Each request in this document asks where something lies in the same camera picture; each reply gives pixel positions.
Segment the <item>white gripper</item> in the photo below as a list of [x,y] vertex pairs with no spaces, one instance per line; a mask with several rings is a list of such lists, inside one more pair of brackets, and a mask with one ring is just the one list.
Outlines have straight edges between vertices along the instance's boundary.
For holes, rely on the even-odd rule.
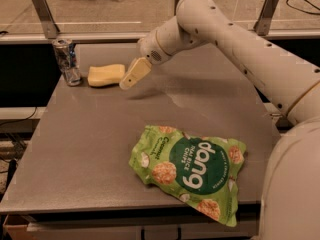
[[119,86],[128,90],[151,72],[152,64],[163,64],[185,47],[185,32],[173,17],[138,41],[142,57],[130,64]]

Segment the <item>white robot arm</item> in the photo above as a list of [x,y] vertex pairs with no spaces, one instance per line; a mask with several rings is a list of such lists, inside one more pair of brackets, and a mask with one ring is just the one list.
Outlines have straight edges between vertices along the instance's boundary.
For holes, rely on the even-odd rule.
[[319,68],[231,22],[213,0],[179,0],[176,15],[139,41],[124,90],[156,64],[215,45],[293,124],[266,169],[258,240],[320,240]]

